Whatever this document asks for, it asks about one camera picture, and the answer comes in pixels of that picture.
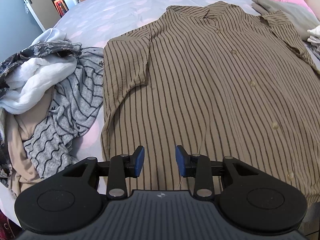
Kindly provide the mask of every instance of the gray striped garment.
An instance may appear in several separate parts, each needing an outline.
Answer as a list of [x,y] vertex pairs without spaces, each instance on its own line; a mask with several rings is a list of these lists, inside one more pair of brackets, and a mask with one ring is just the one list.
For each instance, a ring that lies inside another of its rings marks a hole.
[[77,160],[69,154],[75,137],[92,126],[102,104],[103,49],[83,48],[73,74],[55,85],[49,114],[23,143],[40,178]]
[[281,11],[169,6],[108,42],[103,81],[106,159],[146,149],[129,190],[191,188],[193,179],[179,185],[181,144],[211,160],[234,156],[318,201],[320,80]]

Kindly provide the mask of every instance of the gray fabric with black stripes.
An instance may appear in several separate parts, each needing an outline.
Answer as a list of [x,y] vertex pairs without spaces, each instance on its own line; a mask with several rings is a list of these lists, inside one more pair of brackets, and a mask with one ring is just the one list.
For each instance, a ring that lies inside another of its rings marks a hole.
[[41,178],[77,162],[72,140],[92,126],[102,104],[103,49],[84,48],[73,74],[56,84],[49,114],[23,146]]

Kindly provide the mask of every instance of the door frame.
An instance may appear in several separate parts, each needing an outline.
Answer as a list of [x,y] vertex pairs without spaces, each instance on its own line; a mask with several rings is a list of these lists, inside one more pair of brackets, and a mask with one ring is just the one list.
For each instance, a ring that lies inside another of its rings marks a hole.
[[40,26],[41,30],[44,32],[45,28],[43,27],[42,23],[40,22],[39,18],[37,17],[35,11],[33,10],[33,8],[31,7],[30,3],[28,0],[23,0],[24,3],[27,5],[30,13],[32,14],[32,16],[34,17],[34,19],[36,20],[37,24]]

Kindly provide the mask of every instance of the bed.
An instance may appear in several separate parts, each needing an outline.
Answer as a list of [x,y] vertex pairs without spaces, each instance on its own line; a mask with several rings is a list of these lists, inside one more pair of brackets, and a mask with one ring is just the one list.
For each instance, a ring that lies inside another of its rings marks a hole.
[[[157,20],[169,5],[206,6],[219,0],[86,0],[72,8],[55,26],[67,33],[72,42],[81,42],[83,47],[104,47],[109,39],[117,37],[130,30]],[[241,6],[249,14],[258,15],[251,0],[223,0]],[[316,0],[308,5],[318,15]],[[318,69],[320,61],[313,57]],[[100,134],[104,124],[103,108],[89,132],[73,141],[71,155],[78,160],[95,156],[103,161],[100,145]],[[106,184],[100,180],[98,191],[105,193]],[[318,205],[312,206],[305,221],[320,216]],[[10,192],[0,185],[0,209],[11,220],[19,224],[14,213],[14,198]]]

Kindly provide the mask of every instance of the shirt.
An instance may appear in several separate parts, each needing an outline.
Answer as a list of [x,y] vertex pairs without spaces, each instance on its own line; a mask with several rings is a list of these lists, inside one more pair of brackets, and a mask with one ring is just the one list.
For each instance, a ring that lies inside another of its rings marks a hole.
[[169,6],[111,39],[104,60],[104,156],[146,151],[129,191],[192,188],[175,161],[183,145],[211,160],[231,155],[297,187],[309,205],[318,201],[320,81],[281,11]]

